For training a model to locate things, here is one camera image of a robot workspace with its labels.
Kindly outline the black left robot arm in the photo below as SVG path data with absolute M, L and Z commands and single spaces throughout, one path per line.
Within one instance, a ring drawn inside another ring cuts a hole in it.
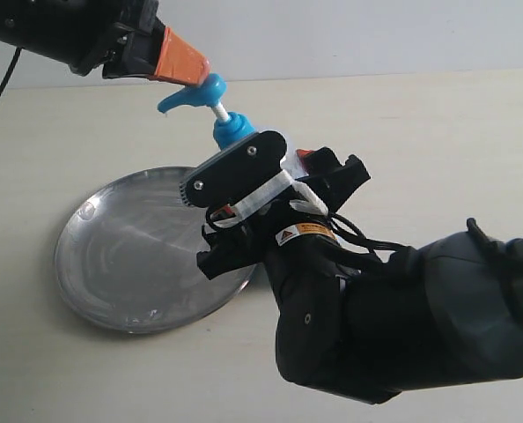
M 199 86 L 209 60 L 158 17 L 155 0 L 0 1 L 0 41 L 87 76 Z

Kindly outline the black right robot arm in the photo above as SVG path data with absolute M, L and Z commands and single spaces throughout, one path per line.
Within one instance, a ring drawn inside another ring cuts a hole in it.
M 369 179 L 362 161 L 299 151 L 300 187 L 242 218 L 235 206 L 280 169 L 276 155 L 236 178 L 236 155 L 207 167 L 197 265 L 214 278 L 261 264 L 278 307 L 275 354 L 288 382 L 382 404 L 404 391 L 523 377 L 523 238 L 475 219 L 419 249 L 366 237 L 339 208 Z

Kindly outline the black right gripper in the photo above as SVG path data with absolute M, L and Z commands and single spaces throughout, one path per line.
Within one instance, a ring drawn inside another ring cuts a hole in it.
M 202 235 L 210 249 L 197 254 L 197 265 L 207 278 L 258 263 L 273 272 L 303 261 L 315 262 L 319 269 L 326 261 L 349 264 L 332 219 L 371 176 L 358 157 L 350 155 L 341 163 L 327 147 L 297 149 L 296 155 L 307 172 L 296 189 L 285 189 L 236 224 L 230 206 L 209 210 L 211 232 Z

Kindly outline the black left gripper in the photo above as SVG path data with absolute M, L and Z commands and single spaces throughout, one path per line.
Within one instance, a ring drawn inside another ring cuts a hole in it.
M 104 79 L 146 78 L 200 86 L 210 62 L 158 18 L 158 1 L 86 1 L 81 18 L 81 57 L 70 70 Z

